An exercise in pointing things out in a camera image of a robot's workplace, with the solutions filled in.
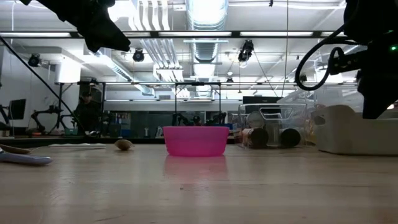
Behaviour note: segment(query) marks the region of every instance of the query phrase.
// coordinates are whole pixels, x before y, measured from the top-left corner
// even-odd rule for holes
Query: table surface
[[[164,145],[38,148],[0,164],[0,223],[398,223],[398,157],[315,148],[168,156]]]

